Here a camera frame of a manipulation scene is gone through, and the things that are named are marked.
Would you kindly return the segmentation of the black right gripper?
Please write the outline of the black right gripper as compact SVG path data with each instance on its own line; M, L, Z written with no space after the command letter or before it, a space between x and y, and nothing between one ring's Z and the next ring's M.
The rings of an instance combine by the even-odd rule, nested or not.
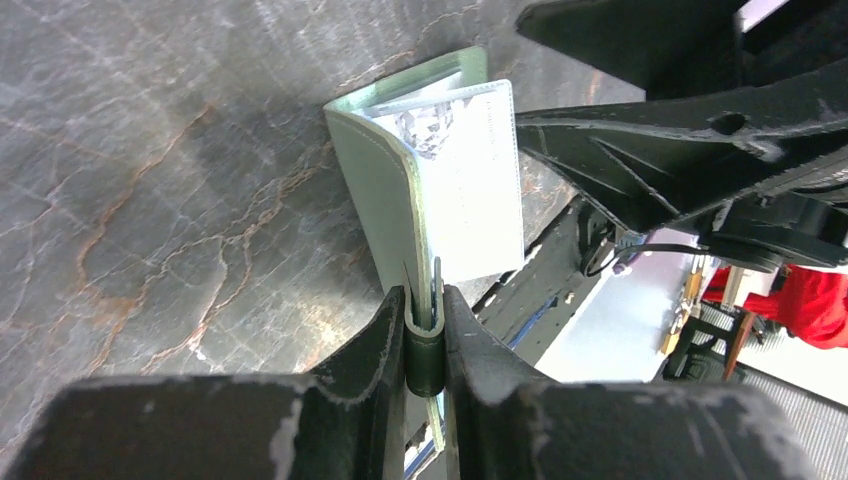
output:
M711 254L762 271L843 267L847 5L782 1L752 28L743 9L702 0L526 7L519 35L661 101L524 112L519 146L624 228L645 232L727 202L704 224Z

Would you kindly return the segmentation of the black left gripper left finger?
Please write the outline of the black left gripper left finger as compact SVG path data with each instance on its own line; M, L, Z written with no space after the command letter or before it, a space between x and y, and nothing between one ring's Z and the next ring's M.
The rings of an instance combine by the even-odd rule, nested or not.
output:
M399 479L406 295L301 374L112 376L69 384L9 479Z

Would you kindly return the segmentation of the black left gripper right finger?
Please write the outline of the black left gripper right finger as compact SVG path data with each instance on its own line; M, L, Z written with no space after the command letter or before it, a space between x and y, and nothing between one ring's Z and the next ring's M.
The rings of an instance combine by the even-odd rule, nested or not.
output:
M443 293L451 479L813 479L761 391L726 383L560 383Z

